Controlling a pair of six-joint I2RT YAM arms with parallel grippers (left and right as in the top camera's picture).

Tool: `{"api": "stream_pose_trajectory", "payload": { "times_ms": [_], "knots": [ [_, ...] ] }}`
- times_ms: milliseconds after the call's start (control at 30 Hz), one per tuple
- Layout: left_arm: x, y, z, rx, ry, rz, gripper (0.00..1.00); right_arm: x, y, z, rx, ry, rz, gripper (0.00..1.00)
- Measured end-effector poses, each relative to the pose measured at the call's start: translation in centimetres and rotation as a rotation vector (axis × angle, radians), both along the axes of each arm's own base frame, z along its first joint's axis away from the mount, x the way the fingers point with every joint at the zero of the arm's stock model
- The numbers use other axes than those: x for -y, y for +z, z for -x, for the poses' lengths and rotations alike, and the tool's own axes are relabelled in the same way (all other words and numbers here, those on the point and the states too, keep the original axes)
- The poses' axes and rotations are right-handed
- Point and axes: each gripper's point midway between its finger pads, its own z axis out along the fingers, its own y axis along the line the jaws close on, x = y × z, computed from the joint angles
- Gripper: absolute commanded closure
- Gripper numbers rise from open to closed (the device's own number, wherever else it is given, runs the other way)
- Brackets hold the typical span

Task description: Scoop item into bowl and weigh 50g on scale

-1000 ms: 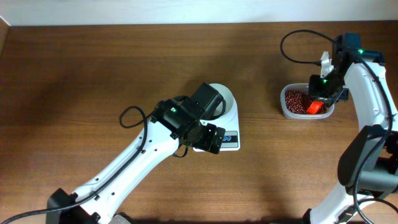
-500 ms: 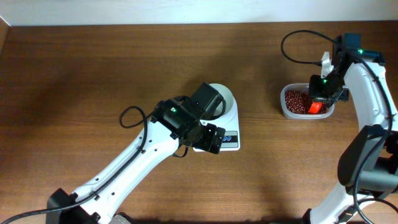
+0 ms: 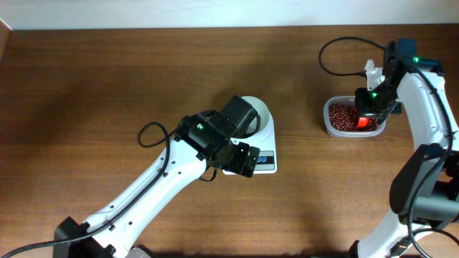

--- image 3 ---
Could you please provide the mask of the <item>orange measuring scoop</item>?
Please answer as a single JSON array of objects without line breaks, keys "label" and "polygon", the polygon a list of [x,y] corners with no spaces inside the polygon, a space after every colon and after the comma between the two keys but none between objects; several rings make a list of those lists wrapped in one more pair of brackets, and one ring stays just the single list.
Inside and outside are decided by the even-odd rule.
[{"label": "orange measuring scoop", "polygon": [[360,117],[357,120],[356,128],[358,129],[366,128],[369,125],[369,122],[370,122],[370,118]]}]

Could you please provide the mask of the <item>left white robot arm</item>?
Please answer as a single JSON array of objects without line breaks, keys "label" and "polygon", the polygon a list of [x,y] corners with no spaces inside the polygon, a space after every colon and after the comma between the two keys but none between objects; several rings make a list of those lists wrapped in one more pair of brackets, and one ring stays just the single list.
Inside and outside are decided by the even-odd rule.
[{"label": "left white robot arm", "polygon": [[155,216],[208,168],[250,178],[260,149],[248,139],[258,134],[261,107],[256,97],[235,95],[220,111],[186,116],[165,135],[161,155],[120,196],[82,224],[66,218],[55,230],[61,243],[53,257],[152,257],[136,246]]}]

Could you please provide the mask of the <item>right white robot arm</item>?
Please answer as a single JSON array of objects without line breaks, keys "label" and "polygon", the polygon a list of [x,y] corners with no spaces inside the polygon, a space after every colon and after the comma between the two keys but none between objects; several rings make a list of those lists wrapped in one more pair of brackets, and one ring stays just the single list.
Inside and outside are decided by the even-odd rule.
[{"label": "right white robot arm", "polygon": [[384,63],[369,62],[367,86],[355,92],[362,117],[383,123],[404,108],[415,151],[394,178],[386,216],[352,248],[354,257],[401,257],[422,237],[458,222],[458,126],[445,96],[437,59],[417,55],[415,41],[398,39],[383,48]]}]

